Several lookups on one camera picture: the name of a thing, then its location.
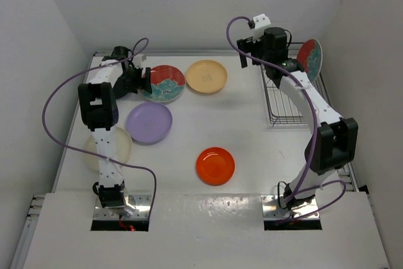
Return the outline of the red teal floral plate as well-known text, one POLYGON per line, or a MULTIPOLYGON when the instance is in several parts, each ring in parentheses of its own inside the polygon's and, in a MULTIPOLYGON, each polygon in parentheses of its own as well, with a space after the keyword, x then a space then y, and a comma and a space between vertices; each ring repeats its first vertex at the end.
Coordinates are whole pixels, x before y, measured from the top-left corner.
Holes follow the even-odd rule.
POLYGON ((298 51, 297 60, 303 66, 310 82, 314 83, 322 68, 323 53, 320 42, 316 39, 304 42, 298 51))
POLYGON ((184 74, 174 66, 160 65, 150 70, 152 93, 143 92, 145 99, 168 103, 178 98, 186 86, 184 74))

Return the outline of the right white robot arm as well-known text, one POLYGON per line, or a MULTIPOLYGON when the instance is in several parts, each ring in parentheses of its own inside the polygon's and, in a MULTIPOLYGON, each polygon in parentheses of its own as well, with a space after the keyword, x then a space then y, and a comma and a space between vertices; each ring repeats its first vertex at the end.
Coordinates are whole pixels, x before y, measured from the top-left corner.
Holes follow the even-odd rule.
POLYGON ((304 60, 289 56, 286 30, 267 28, 258 39, 240 39, 236 45, 241 66, 247 66, 247 59, 261 65, 267 78, 293 102, 309 126, 312 137, 304 152, 306 163, 286 185, 280 204, 291 209, 309 202, 334 170, 354 159, 358 123, 344 118, 322 97, 309 78, 304 60))

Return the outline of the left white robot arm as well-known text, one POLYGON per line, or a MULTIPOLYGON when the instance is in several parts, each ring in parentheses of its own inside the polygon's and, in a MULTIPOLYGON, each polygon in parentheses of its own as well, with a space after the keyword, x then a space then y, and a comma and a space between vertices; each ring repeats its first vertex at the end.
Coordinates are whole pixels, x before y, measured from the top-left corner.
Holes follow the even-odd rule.
POLYGON ((126 47, 115 47, 103 57, 102 68, 88 83, 78 87, 83 124, 91 131, 96 146, 99 181, 93 186, 101 206, 120 219, 136 211, 130 199, 120 165, 111 161, 118 156, 116 125, 119 121, 117 99, 128 93, 151 92, 150 68, 143 68, 145 55, 126 47))

